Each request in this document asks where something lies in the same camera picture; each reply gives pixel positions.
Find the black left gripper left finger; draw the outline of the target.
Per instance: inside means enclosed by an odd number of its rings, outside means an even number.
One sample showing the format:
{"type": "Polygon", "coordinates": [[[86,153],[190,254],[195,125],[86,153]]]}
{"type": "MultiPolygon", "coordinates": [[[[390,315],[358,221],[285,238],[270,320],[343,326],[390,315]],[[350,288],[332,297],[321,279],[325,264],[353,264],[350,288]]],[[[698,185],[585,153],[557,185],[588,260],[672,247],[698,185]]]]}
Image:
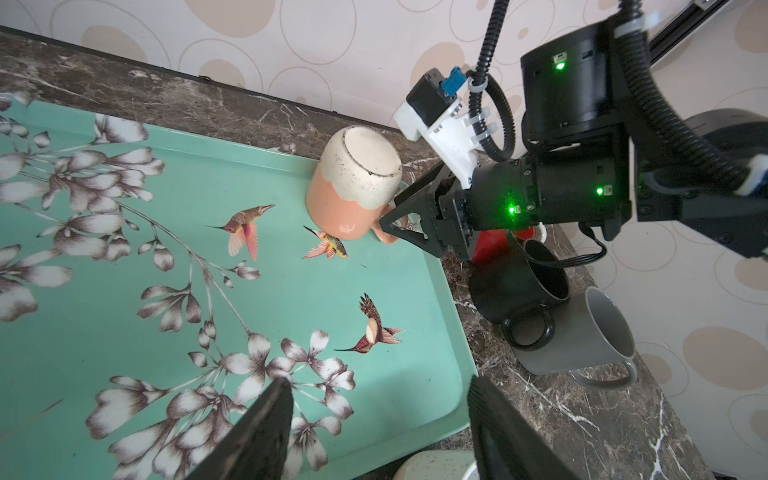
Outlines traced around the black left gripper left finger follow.
{"type": "Polygon", "coordinates": [[[279,479],[287,458],[292,413],[291,384],[279,378],[266,388],[189,478],[279,479]]]}

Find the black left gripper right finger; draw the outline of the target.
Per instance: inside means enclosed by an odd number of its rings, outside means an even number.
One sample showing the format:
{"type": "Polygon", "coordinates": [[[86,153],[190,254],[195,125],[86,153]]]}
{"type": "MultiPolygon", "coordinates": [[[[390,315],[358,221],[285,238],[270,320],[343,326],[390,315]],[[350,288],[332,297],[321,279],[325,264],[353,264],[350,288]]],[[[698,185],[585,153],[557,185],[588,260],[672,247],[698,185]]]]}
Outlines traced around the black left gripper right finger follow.
{"type": "Polygon", "coordinates": [[[467,403],[480,478],[577,477],[488,378],[471,379],[467,403]]]}

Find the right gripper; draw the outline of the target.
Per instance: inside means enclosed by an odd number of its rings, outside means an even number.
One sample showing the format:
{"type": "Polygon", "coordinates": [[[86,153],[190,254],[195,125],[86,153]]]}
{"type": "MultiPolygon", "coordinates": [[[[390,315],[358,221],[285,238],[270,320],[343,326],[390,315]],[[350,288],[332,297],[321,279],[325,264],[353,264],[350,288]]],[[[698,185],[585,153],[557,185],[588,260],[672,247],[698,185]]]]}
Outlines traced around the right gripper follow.
{"type": "Polygon", "coordinates": [[[458,258],[470,260],[483,232],[522,232],[539,223],[536,174],[532,167],[519,161],[481,166],[474,171],[468,189],[449,174],[450,188],[437,201],[441,174],[446,172],[444,164],[435,165],[397,194],[395,206],[379,220],[382,232],[436,258],[445,254],[447,246],[458,258]],[[418,216],[422,232],[397,225],[411,215],[418,216]]]}

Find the cream orange mug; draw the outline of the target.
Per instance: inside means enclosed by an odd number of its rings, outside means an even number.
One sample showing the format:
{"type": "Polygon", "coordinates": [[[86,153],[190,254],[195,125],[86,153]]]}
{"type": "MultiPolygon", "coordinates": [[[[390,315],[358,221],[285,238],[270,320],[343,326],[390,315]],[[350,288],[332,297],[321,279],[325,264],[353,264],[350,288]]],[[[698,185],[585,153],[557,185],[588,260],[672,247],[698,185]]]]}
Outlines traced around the cream orange mug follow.
{"type": "Polygon", "coordinates": [[[306,207],[312,221],[342,241],[368,232],[392,245],[380,218],[400,188],[402,162],[394,146],[378,131],[347,127],[332,136],[310,182],[306,207]]]}

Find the red mug black handle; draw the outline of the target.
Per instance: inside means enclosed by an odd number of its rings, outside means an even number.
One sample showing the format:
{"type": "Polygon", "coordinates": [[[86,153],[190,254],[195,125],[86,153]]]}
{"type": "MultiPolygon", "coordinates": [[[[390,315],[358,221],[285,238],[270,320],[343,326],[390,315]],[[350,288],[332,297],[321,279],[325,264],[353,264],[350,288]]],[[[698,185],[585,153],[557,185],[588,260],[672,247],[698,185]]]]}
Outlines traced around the red mug black handle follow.
{"type": "Polygon", "coordinates": [[[474,265],[487,264],[494,258],[508,251],[511,248],[511,242],[513,240],[524,242],[525,240],[533,239],[537,233],[538,230],[536,227],[530,227],[521,231],[483,231],[478,237],[471,262],[474,265]]]}

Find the cream speckled mug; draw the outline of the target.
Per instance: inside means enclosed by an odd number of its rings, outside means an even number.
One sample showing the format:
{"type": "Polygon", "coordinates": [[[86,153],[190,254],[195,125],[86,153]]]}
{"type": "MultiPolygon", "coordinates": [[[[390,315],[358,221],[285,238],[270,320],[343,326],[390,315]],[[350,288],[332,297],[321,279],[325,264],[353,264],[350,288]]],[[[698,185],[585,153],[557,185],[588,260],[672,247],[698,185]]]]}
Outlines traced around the cream speckled mug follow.
{"type": "Polygon", "coordinates": [[[468,450],[426,450],[411,456],[394,480],[479,480],[475,455],[468,450]]]}

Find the dark grey mug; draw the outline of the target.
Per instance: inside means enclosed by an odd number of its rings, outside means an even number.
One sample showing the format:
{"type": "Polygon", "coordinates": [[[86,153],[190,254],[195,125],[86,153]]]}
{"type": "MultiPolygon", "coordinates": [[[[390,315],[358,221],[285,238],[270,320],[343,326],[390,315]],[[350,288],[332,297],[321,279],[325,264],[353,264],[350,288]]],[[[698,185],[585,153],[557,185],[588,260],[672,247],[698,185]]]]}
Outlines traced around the dark grey mug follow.
{"type": "Polygon", "coordinates": [[[635,340],[623,313],[602,290],[589,287],[567,302],[540,311],[540,321],[507,323],[503,333],[517,360],[534,375],[567,373],[586,388],[618,390],[638,378],[635,340]],[[627,374],[595,380],[584,368],[620,363],[627,374]]]}

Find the white mug back row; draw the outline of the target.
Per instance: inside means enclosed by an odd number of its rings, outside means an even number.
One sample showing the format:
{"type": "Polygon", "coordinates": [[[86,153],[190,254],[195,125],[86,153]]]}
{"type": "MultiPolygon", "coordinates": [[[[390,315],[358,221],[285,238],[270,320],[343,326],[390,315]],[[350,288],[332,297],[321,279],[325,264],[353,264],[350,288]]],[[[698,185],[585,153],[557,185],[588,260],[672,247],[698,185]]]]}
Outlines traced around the white mug back row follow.
{"type": "Polygon", "coordinates": [[[531,228],[532,239],[540,243],[545,243],[548,238],[546,226],[543,223],[538,223],[531,228]]]}

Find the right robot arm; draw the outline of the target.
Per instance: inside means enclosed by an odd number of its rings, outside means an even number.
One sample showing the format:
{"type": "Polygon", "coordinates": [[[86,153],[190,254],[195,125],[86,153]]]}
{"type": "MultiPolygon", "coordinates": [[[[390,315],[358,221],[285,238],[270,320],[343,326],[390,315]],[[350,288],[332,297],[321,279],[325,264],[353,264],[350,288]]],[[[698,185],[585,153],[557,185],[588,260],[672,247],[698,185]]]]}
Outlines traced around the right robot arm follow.
{"type": "Polygon", "coordinates": [[[395,120],[439,164],[398,194],[381,229],[471,259],[484,231],[576,223],[603,258],[631,219],[676,221],[747,258],[767,256],[767,120],[740,109],[682,119],[655,83],[638,1],[528,52],[516,119],[490,73],[508,5],[494,3],[477,64],[426,72],[395,120]]]}

